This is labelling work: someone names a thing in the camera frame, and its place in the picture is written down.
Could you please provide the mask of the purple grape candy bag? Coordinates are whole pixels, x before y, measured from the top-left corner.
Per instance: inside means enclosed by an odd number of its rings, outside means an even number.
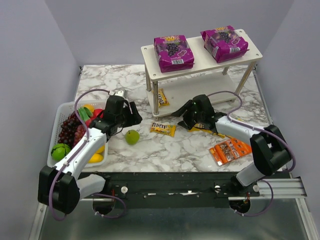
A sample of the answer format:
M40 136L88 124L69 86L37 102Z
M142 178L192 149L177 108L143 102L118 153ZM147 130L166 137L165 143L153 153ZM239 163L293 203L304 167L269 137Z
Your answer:
M153 46L162 73L193 68L194 54L184 35L156 37Z
M249 51L249 43L231 25L200 32L204 48L217 63L240 58Z

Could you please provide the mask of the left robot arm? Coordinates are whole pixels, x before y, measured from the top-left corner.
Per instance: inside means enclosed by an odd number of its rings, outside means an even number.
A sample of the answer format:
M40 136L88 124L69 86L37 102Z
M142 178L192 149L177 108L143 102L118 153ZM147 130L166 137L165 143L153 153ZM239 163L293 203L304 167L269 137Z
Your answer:
M53 167L44 166L39 173L38 195L40 203L52 211L70 214L79 200L100 193L107 186L102 174L79 176L93 154L113 137L119 128L139 125L142 122L135 102L122 96L110 96L102 114L84 127L85 134L77 145Z

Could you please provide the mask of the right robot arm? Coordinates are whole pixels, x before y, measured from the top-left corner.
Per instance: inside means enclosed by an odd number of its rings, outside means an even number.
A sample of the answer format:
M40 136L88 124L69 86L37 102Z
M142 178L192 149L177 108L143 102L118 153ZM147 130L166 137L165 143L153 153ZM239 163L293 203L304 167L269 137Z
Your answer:
M234 188L244 189L264 177L273 175L287 163L296 161L278 127L253 126L231 118L229 113L217 112L205 94L188 100L171 116L181 117L178 125L187 130L201 124L205 130L230 135L250 145L253 163L231 178Z

